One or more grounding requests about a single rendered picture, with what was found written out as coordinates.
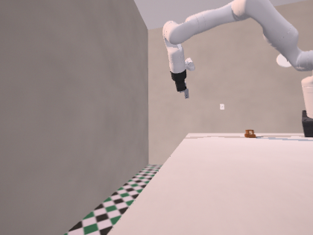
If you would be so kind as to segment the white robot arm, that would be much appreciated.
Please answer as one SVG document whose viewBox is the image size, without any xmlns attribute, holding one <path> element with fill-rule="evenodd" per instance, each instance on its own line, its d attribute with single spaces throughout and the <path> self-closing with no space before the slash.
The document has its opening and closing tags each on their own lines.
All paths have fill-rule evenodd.
<svg viewBox="0 0 313 235">
<path fill-rule="evenodd" d="M 313 50 L 301 51 L 297 47 L 299 34 L 271 4 L 269 0 L 234 0 L 224 7 L 207 10 L 177 24 L 166 22 L 162 33 L 170 63 L 184 61 L 181 43 L 193 35 L 229 22 L 256 20 L 263 30 L 265 41 L 275 48 L 297 71 L 313 71 Z M 313 119 L 313 75 L 302 80 L 307 117 Z"/>
</svg>

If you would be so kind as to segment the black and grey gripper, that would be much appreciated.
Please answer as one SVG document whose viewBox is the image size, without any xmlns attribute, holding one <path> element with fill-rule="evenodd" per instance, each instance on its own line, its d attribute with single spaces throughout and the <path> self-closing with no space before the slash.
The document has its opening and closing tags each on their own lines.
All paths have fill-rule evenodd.
<svg viewBox="0 0 313 235">
<path fill-rule="evenodd" d="M 186 89 L 186 70 L 194 71 L 195 65 L 191 58 L 184 59 L 181 63 L 170 63 L 171 78 L 175 81 L 177 91 L 185 94 L 185 98 L 189 98 L 189 89 Z"/>
</svg>

